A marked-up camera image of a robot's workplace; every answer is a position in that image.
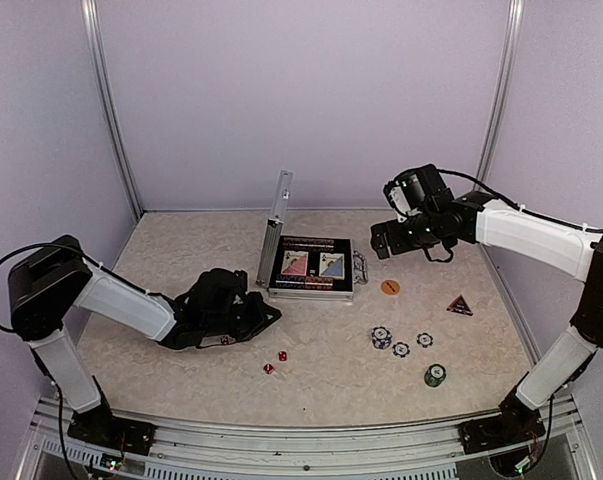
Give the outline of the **aluminium poker case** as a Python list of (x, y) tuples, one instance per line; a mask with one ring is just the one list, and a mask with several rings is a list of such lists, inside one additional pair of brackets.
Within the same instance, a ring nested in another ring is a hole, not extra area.
[(342, 238), (285, 235), (293, 173), (279, 173), (266, 222), (256, 284), (272, 298), (351, 302), (368, 283), (366, 257)]

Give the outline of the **black red triangular button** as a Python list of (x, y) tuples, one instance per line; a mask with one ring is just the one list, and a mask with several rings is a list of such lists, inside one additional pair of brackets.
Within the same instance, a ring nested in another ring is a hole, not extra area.
[(462, 295), (459, 295), (450, 303), (450, 305), (447, 307), (447, 311), (465, 316), (473, 315), (473, 311)]

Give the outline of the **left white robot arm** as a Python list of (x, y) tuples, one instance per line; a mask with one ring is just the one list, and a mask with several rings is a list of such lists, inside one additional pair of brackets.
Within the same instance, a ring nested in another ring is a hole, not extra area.
[(105, 396), (67, 334), (70, 309), (99, 314), (175, 351), (202, 349), (205, 340), (222, 337), (247, 342), (282, 316), (261, 293), (249, 291), (242, 270), (205, 271), (189, 290), (170, 298), (103, 267), (71, 235), (21, 252), (24, 259), (8, 274), (12, 329), (73, 411), (83, 414), (83, 430), (102, 445), (114, 443), (121, 424), (105, 410)]

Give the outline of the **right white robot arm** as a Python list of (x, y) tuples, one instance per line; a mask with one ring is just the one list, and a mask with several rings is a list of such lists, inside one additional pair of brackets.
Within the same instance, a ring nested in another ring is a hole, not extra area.
[(493, 436), (512, 444), (531, 427), (527, 409), (541, 407), (603, 348), (603, 233), (535, 217), (483, 192), (446, 201), (441, 208), (423, 203), (412, 214), (371, 227), (371, 247), (380, 259), (436, 245), (450, 251), (460, 241), (515, 252), (583, 284), (566, 331), (518, 383), (512, 394), (516, 405), (492, 423)]

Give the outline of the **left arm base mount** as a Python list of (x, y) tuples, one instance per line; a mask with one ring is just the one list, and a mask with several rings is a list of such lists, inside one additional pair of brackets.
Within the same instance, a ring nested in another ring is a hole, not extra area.
[(152, 423), (118, 417), (109, 411), (74, 413), (68, 435), (85, 443), (148, 456), (156, 426)]

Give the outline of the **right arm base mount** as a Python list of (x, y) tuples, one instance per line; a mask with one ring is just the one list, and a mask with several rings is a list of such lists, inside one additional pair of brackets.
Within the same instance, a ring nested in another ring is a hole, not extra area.
[(511, 391), (496, 415), (462, 422), (457, 427), (466, 455), (503, 448), (543, 437), (546, 429), (539, 409), (530, 409)]

